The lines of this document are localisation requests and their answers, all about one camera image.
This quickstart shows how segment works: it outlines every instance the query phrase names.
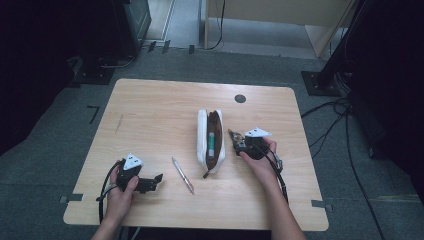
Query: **pen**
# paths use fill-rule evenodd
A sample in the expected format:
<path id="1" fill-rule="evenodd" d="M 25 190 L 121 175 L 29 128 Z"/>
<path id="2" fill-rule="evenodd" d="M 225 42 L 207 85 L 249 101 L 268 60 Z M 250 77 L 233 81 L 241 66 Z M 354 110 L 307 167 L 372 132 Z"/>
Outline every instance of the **pen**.
<path id="1" fill-rule="evenodd" d="M 180 176 L 183 178 L 185 184 L 188 187 L 188 190 L 190 190 L 191 194 L 194 195 L 193 185 L 191 184 L 190 180 L 188 180 L 186 175 L 184 175 L 183 170 L 181 169 L 180 165 L 178 164 L 177 160 L 174 157 L 172 157 L 172 162 L 174 163 L 175 167 L 177 168 L 178 173 L 180 173 Z"/>

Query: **floor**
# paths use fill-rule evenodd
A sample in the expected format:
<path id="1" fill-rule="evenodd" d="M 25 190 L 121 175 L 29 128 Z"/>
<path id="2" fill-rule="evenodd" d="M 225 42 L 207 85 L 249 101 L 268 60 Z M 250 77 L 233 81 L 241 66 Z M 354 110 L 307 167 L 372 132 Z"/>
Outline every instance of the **floor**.
<path id="1" fill-rule="evenodd" d="M 170 41 L 170 47 L 203 49 L 205 0 L 150 0 L 152 25 L 146 43 L 160 46 Z M 210 19 L 208 46 L 216 45 L 220 37 L 220 19 Z M 327 60 L 339 43 L 340 29 L 320 57 Z M 225 19 L 222 41 L 214 51 L 247 53 L 302 59 L 316 59 L 312 45 L 302 25 Z"/>

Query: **black wire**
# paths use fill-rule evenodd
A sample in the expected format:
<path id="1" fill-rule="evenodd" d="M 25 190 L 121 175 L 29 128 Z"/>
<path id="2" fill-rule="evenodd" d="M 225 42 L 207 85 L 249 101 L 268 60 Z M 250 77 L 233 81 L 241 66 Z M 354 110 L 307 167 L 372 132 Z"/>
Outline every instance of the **black wire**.
<path id="1" fill-rule="evenodd" d="M 218 42 L 216 43 L 216 45 L 215 46 L 213 46 L 213 47 L 211 47 L 211 48 L 207 48 L 206 50 L 213 50 L 213 49 L 215 49 L 216 47 L 218 47 L 218 45 L 221 43 L 221 41 L 222 41 L 222 24 L 223 24 L 223 22 L 224 22 L 224 12 L 225 12 L 225 0 L 224 0 L 224 3 L 222 4 L 222 11 L 221 11 L 221 26 L 219 27 L 219 29 L 220 29 L 220 32 L 221 32 L 221 36 L 219 37 L 219 40 L 218 40 Z"/>
<path id="2" fill-rule="evenodd" d="M 380 234 L 381 239 L 384 240 L 385 238 L 384 238 L 384 235 L 383 235 L 383 231 L 381 230 L 380 224 L 378 223 L 377 216 L 375 215 L 374 209 L 371 206 L 371 203 L 368 199 L 367 193 L 365 192 L 365 189 L 362 186 L 361 181 L 359 180 L 358 174 L 357 174 L 356 169 L 355 169 L 355 165 L 353 165 L 352 153 L 350 151 L 348 116 L 346 116 L 346 146 L 347 146 L 347 152 L 348 152 L 348 155 L 349 155 L 350 166 L 352 167 L 352 171 L 353 171 L 353 174 L 355 175 L 356 182 L 358 183 L 359 188 L 361 189 L 362 195 L 364 196 L 365 201 L 367 202 L 367 205 L 368 205 L 368 208 L 370 209 L 372 218 L 374 219 L 375 225 L 377 226 L 378 233 Z"/>
<path id="3" fill-rule="evenodd" d="M 315 145 L 321 138 L 324 138 L 321 142 L 321 145 L 318 149 L 318 151 L 312 156 L 312 159 L 314 159 L 319 152 L 321 152 L 322 146 L 324 145 L 325 140 L 327 139 L 328 134 L 331 132 L 331 130 L 333 129 L 333 127 L 343 118 L 343 115 L 340 115 L 337 117 L 337 119 L 333 122 L 333 124 L 331 124 L 330 128 L 328 128 L 327 132 L 325 132 L 323 135 L 321 135 L 321 137 L 319 137 L 313 144 L 309 145 L 309 147 L 312 147 L 313 145 Z"/>
<path id="4" fill-rule="evenodd" d="M 354 174 L 354 176 L 355 176 L 356 182 L 358 183 L 358 186 L 359 186 L 359 188 L 360 188 L 360 190 L 361 190 L 361 192 L 362 192 L 362 195 L 364 196 L 365 201 L 366 201 L 366 203 L 367 203 L 367 205 L 368 205 L 368 208 L 369 208 L 369 210 L 370 210 L 370 212 L 371 212 L 371 215 L 372 215 L 372 217 L 373 217 L 374 223 L 375 223 L 375 225 L 377 226 L 377 230 L 378 230 L 378 232 L 379 232 L 379 234 L 380 234 L 380 237 L 381 237 L 381 239 L 382 239 L 382 240 L 384 240 L 385 238 L 384 238 L 384 235 L 383 235 L 383 231 L 381 230 L 380 224 L 378 223 L 377 216 L 375 215 L 374 209 L 372 208 L 372 205 L 371 205 L 371 203 L 370 203 L 370 201 L 369 201 L 369 199 L 368 199 L 367 193 L 365 192 L 365 189 L 364 189 L 364 187 L 362 186 L 361 181 L 359 180 L 358 174 L 357 174 L 357 172 L 356 172 L 356 168 L 355 168 L 355 166 L 354 166 L 354 164 L 353 164 L 352 152 L 351 152 L 351 150 L 350 150 L 349 124 L 348 124 L 349 112 L 350 112 L 350 108 L 351 108 L 351 107 L 350 107 L 350 104 L 348 105 L 348 102 L 343 102 L 344 100 L 347 100 L 347 99 L 345 99 L 345 98 L 341 98 L 341 99 L 339 99 L 339 100 L 337 100 L 337 101 L 335 101 L 335 102 L 327 102 L 327 103 L 321 104 L 320 106 L 315 107 L 315 108 L 312 108 L 311 110 L 307 111 L 305 114 L 303 114 L 303 115 L 302 115 L 302 117 L 307 116 L 307 115 L 309 115 L 310 113 L 315 112 L 316 110 L 318 110 L 318 109 L 320 109 L 320 108 L 322 108 L 322 107 L 324 107 L 324 106 L 333 105 L 333 110 L 334 110 L 334 112 L 336 112 L 339 116 L 338 116 L 338 118 L 336 119 L 336 121 L 333 123 L 333 125 L 331 125 L 331 127 L 330 127 L 330 129 L 329 129 L 329 130 L 331 130 L 331 128 L 335 125 L 335 123 L 337 123 L 338 121 L 340 121 L 340 119 L 341 119 L 341 118 L 346 117 L 346 146 L 347 146 L 347 151 L 348 151 L 348 156 L 349 156 L 350 166 L 351 166 L 351 168 L 352 168 L 352 171 L 353 171 L 353 174 Z M 336 107 L 337 107 L 337 106 L 343 106 L 343 107 L 345 107 L 345 111 L 344 111 L 343 113 L 338 112 L 338 111 L 336 110 Z M 327 130 L 327 133 L 326 133 L 326 134 L 324 134 L 325 136 L 323 135 L 323 136 L 324 136 L 324 140 L 323 140 L 323 142 L 321 143 L 321 147 L 322 147 L 322 144 L 323 144 L 323 143 L 324 143 L 324 141 L 325 141 L 325 138 L 327 137 L 327 134 L 328 134 L 329 130 Z"/>
<path id="5" fill-rule="evenodd" d="M 118 166 L 119 164 L 121 164 L 121 162 L 116 162 L 115 164 L 113 164 L 112 168 L 107 173 L 105 181 L 103 182 L 102 191 L 100 192 L 100 197 L 96 199 L 96 200 L 99 201 L 99 221 L 100 221 L 100 223 L 103 221 L 103 199 L 104 199 L 103 192 L 105 191 L 106 184 L 107 184 L 107 181 L 109 180 L 110 174 L 112 173 L 113 169 L 116 166 Z"/>
<path id="6" fill-rule="evenodd" d="M 118 237 L 119 240 L 122 239 L 123 233 L 124 233 L 124 227 L 121 227 L 121 230 L 119 231 L 119 237 Z"/>

